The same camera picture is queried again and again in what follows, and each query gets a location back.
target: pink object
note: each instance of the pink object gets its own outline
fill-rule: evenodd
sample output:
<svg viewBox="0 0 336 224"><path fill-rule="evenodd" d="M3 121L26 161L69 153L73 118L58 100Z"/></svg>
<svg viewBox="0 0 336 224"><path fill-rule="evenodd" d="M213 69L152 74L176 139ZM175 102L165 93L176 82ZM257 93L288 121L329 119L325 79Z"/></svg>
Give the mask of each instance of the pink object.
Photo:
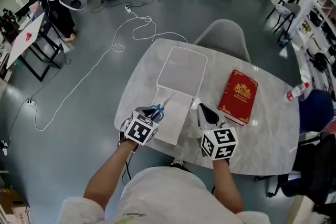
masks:
<svg viewBox="0 0 336 224"><path fill-rule="evenodd" d="M31 37L32 37L31 33L27 33L26 41L30 40Z"/></svg>

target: plastic bottle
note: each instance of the plastic bottle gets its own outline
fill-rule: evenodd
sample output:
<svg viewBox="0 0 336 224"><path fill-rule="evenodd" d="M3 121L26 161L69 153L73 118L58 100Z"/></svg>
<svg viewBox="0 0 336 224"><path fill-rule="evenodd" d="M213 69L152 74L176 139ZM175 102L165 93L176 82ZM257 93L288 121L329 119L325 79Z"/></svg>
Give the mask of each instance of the plastic bottle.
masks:
<svg viewBox="0 0 336 224"><path fill-rule="evenodd" d="M297 85L295 88L293 88L292 90L290 90L289 92L287 92L285 94L285 100L286 101L292 101L293 99L299 97L300 95L303 94L305 88L309 87L309 83L303 83L300 85Z"/></svg>

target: white shirt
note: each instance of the white shirt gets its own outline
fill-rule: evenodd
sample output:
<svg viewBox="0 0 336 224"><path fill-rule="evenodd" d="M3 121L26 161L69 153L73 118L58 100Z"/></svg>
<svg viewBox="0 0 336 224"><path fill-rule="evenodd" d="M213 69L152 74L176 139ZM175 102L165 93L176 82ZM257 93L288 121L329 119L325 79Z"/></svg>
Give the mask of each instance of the white shirt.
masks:
<svg viewBox="0 0 336 224"><path fill-rule="evenodd" d="M154 167L136 174L125 186L117 221L105 220L96 202L68 198L59 224L270 224L260 212L234 214L226 209L192 173Z"/></svg>

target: blue scissor handle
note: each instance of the blue scissor handle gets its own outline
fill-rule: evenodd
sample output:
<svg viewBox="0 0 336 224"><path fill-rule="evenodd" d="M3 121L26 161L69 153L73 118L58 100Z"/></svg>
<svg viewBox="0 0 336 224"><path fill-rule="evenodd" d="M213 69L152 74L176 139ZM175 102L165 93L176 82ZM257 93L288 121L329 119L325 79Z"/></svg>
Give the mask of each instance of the blue scissor handle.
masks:
<svg viewBox="0 0 336 224"><path fill-rule="evenodd" d="M157 122L161 121L163 119L163 117L164 117L164 114L163 114L164 108L162 108L160 104L158 104L158 105L152 105L150 107L155 109L154 112L152 113L150 119L153 121L153 120L155 120L155 118L158 115L160 115L160 119Z"/></svg>

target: clear plastic lid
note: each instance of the clear plastic lid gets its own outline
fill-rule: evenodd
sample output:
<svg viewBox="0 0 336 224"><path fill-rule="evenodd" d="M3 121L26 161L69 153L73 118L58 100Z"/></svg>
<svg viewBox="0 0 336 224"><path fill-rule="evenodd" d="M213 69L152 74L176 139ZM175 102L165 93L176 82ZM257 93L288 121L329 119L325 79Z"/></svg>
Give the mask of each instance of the clear plastic lid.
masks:
<svg viewBox="0 0 336 224"><path fill-rule="evenodd" d="M208 58L192 50L172 48L157 84L192 97L198 95Z"/></svg>

